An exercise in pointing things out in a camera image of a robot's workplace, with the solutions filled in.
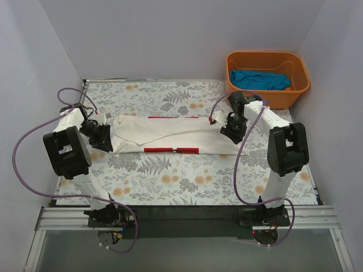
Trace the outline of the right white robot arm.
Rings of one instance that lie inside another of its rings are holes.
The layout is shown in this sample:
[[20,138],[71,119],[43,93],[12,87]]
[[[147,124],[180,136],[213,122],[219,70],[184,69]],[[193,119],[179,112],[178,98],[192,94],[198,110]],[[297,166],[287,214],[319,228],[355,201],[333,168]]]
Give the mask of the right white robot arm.
[[287,215],[284,202],[291,181],[309,162],[306,130],[301,123],[291,123],[270,110],[257,94],[244,96],[243,92],[232,92],[228,101],[232,111],[214,114],[210,122],[221,125],[221,134],[235,144],[244,145],[252,121],[268,136],[267,162],[271,169],[263,194],[256,203],[248,203],[239,212],[241,222],[269,225]]

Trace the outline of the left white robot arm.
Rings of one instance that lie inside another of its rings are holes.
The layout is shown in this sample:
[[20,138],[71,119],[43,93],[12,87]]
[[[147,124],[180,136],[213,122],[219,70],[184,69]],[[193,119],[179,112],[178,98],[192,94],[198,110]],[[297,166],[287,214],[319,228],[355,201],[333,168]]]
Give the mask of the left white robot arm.
[[82,136],[94,149],[110,153],[111,127],[106,124],[106,115],[89,119],[86,108],[80,103],[60,110],[64,115],[56,128],[43,136],[43,142],[53,170],[57,176],[71,180],[88,199],[90,211],[86,215],[98,223],[116,226],[121,214],[115,204],[110,203],[111,195],[102,188],[91,172],[92,158]]

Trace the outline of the white t shirt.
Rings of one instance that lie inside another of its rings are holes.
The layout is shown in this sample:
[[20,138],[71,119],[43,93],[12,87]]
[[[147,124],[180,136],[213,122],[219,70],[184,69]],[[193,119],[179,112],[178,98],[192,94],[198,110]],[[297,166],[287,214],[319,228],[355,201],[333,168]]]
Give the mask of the white t shirt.
[[236,155],[235,144],[207,117],[138,117],[119,115],[111,129],[113,153],[181,151]]

